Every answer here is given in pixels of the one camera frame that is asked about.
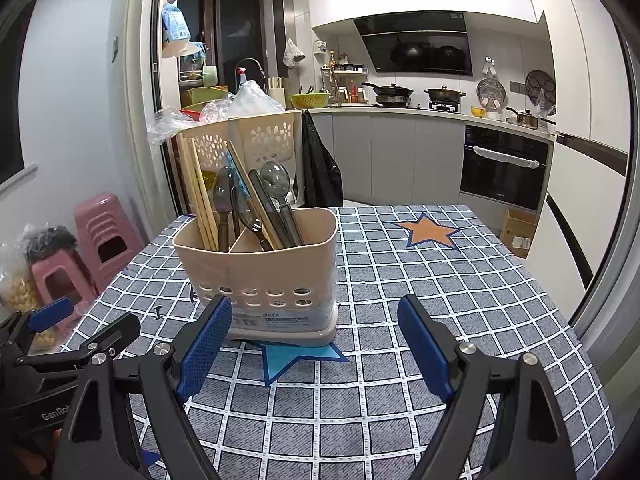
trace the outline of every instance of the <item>silver bolt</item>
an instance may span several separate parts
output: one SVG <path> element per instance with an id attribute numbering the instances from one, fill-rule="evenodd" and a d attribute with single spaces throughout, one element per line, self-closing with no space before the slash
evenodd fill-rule
<path id="1" fill-rule="evenodd" d="M 538 358 L 535 356 L 535 354 L 532 354 L 531 352 L 526 352 L 522 355 L 522 360 L 530 366 L 533 365 L 537 365 L 538 364 Z"/>
<path id="2" fill-rule="evenodd" d="M 168 354 L 171 349 L 171 345 L 169 343 L 158 343 L 154 346 L 154 354 L 156 355 L 164 355 Z"/>
<path id="3" fill-rule="evenodd" d="M 102 352 L 97 353 L 91 358 L 91 362 L 94 365 L 101 365 L 103 362 L 107 360 L 107 356 Z"/>
<path id="4" fill-rule="evenodd" d="M 463 354 L 467 354 L 467 355 L 475 354 L 476 350 L 478 350 L 478 347 L 473 343 L 468 343 L 466 341 L 463 341 L 462 343 L 460 343 L 460 351 Z"/>

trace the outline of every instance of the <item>tablecloth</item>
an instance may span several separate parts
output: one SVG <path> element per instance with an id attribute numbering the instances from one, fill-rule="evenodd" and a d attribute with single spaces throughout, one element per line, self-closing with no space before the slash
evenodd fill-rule
<path id="1" fill-rule="evenodd" d="M 590 359 L 548 295 L 466 206 L 334 209 L 338 216 L 335 344 L 348 362 L 300 360 L 264 386 L 261 350 L 229 341 L 201 392 L 185 406 L 223 479 L 405 479 L 438 425 L 444 405 L 421 380 L 397 322 L 398 300 L 416 294 L 433 318 L 487 354 L 525 349 L 545 366 L 579 479 L 590 479 L 615 448 L 611 410 Z M 460 250 L 433 241 L 408 247 L 392 222 L 426 214 L 459 228 Z M 125 354 L 171 341 L 203 306 L 172 247 L 191 221 L 162 231 L 100 295 L 63 349 L 124 312 L 141 323 Z M 160 306 L 161 319 L 156 319 Z M 143 449 L 157 450 L 141 396 L 132 408 Z M 479 472 L 497 410 L 487 397 L 462 478 Z M 164 478 L 162 462 L 151 466 Z"/>

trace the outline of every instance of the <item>pink stool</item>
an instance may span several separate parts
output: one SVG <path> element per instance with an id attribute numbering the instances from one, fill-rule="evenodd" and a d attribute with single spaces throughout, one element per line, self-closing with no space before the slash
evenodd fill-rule
<path id="1" fill-rule="evenodd" d="M 44 304 L 52 303 L 63 296 L 69 296 L 74 303 L 73 314 L 57 325 L 65 337 L 71 332 L 79 317 L 94 304 L 96 298 L 96 291 L 90 283 L 88 272 L 83 272 L 83 267 L 78 254 L 67 249 L 59 250 L 53 256 L 31 266 L 33 279 Z"/>
<path id="2" fill-rule="evenodd" d="M 82 257 L 99 292 L 143 249 L 120 200 L 103 193 L 76 207 L 78 241 Z"/>

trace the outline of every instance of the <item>built-in oven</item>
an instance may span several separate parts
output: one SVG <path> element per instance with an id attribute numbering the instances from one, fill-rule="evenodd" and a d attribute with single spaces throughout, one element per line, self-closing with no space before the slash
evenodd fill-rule
<path id="1" fill-rule="evenodd" d="M 460 189 L 537 210 L 548 148 L 542 140 L 468 124 Z"/>

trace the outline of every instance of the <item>white countertop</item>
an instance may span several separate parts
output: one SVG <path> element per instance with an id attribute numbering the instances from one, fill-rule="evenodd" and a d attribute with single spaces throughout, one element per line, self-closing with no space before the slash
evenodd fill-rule
<path id="1" fill-rule="evenodd" d="M 491 119 L 485 119 L 481 117 L 474 117 L 472 115 L 465 114 L 450 114 L 446 112 L 435 112 L 433 110 L 417 110 L 416 108 L 384 108 L 375 106 L 349 106 L 349 107 L 331 107 L 331 108 L 310 108 L 309 111 L 312 114 L 349 114 L 349 113 L 375 113 L 375 114 L 404 114 L 404 115 L 418 115 L 427 117 L 438 117 L 440 119 L 451 119 L 455 121 L 463 121 L 465 124 L 476 124 L 477 126 L 484 126 L 492 130 L 501 130 L 510 134 L 517 134 L 524 137 L 530 137 L 531 139 L 547 140 L 554 142 L 556 136 L 548 132 L 542 132 L 539 130 L 532 130 L 531 128 L 524 128 L 522 126 L 516 126 L 515 124 L 509 124 L 505 121 L 494 121 Z"/>

